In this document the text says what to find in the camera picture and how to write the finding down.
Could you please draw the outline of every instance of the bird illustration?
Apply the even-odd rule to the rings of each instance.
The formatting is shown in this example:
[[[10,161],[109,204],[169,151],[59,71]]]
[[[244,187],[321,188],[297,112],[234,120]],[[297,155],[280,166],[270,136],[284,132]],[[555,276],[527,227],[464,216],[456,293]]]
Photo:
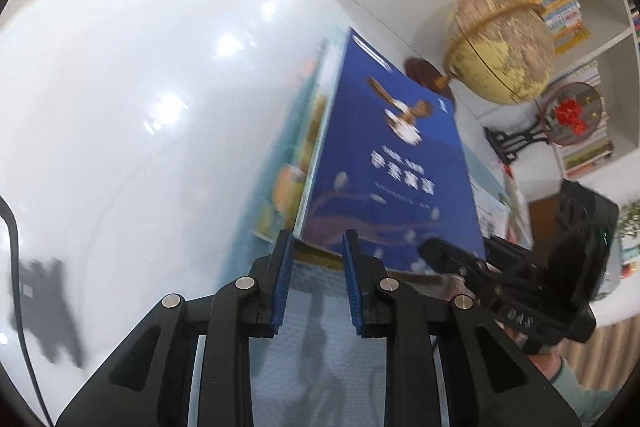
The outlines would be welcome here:
[[[427,118],[433,114],[433,106],[424,100],[418,100],[414,107],[409,107],[402,100],[396,100],[386,92],[386,89],[372,77],[367,78],[367,84],[385,102],[400,110],[400,114],[395,114],[389,109],[385,109],[386,123],[405,143],[418,145],[421,142],[420,131],[415,126],[416,118]]]

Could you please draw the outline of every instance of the globe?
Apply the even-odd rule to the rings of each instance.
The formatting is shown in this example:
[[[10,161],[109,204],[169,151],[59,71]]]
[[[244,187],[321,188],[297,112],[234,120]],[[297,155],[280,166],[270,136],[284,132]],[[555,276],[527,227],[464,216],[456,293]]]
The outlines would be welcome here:
[[[522,0],[460,0],[447,25],[447,76],[490,102],[535,98],[556,56],[543,11]]]

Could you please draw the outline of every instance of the blue book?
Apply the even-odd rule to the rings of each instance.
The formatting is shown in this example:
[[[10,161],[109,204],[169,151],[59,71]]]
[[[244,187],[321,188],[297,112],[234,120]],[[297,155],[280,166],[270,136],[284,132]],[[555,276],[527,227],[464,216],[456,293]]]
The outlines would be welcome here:
[[[452,103],[389,64],[356,32],[316,145],[296,233],[340,253],[347,229],[388,269],[425,272],[441,237],[484,258]]]

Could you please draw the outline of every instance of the silver screw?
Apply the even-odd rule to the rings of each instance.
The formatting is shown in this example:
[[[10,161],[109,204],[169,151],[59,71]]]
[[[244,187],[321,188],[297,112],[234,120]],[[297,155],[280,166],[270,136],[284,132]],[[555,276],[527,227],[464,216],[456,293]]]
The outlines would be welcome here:
[[[239,290],[248,290],[254,287],[255,281],[251,277],[241,277],[236,279],[236,288]]]
[[[388,292],[397,290],[399,285],[400,283],[391,277],[385,277],[380,281],[380,287]]]
[[[474,302],[469,295],[456,295],[456,298],[453,299],[453,304],[461,310],[468,310],[474,305]]]
[[[180,296],[175,293],[169,293],[162,298],[162,306],[165,308],[175,308],[180,304]]]

